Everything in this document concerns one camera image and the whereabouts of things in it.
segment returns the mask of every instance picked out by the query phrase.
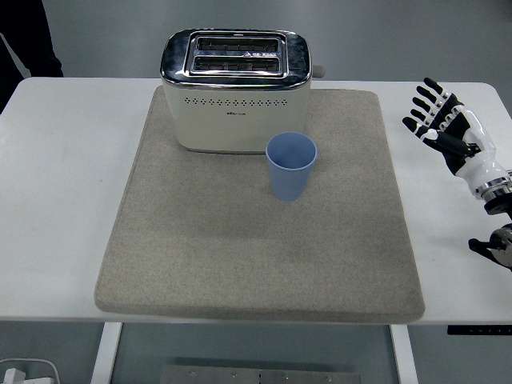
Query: white toaster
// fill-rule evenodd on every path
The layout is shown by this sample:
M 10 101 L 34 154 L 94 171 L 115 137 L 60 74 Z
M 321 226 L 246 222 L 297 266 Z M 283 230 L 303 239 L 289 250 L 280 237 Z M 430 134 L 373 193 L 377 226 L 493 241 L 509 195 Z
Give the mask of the white toaster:
M 311 73 L 306 40 L 268 30 L 183 30 L 167 42 L 160 69 L 180 144 L 245 154 L 303 131 Z

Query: toaster slot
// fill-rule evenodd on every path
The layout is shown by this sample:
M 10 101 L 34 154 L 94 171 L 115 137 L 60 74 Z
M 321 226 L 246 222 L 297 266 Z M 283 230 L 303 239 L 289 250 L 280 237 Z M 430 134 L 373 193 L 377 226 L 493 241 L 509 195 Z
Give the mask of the toaster slot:
M 198 50 L 228 50 L 250 52 L 278 52 L 279 40 L 276 38 L 198 38 Z
M 208 72 L 216 74 L 280 74 L 278 58 L 245 58 L 197 56 L 194 60 L 193 72 Z

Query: robotic hand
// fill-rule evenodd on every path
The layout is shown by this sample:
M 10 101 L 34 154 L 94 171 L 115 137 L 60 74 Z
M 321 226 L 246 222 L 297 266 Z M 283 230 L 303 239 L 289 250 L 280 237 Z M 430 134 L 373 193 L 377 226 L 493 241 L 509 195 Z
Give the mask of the robotic hand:
M 457 97 L 430 78 L 427 88 L 413 98 L 421 110 L 402 121 L 422 142 L 439 151 L 451 173 L 466 180 L 476 199 L 484 200 L 488 214 L 507 213 L 512 218 L 512 179 L 494 158 L 496 147 L 486 130 Z M 471 250 L 512 270 L 512 224 L 496 230 L 488 242 L 469 240 Z

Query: person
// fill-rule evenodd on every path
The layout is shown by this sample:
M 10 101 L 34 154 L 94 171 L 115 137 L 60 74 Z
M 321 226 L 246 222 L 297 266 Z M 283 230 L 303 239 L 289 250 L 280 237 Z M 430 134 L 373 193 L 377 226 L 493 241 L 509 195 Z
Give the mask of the person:
M 0 33 L 31 76 L 62 77 L 42 0 L 1 0 Z M 0 38 L 0 113 L 23 76 Z

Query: power strip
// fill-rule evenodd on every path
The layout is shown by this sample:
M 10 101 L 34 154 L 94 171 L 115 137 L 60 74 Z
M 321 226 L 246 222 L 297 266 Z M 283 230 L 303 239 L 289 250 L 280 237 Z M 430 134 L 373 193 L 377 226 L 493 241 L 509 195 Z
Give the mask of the power strip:
M 54 384 L 52 378 L 32 378 L 25 380 L 25 372 L 10 368 L 6 371 L 3 384 Z

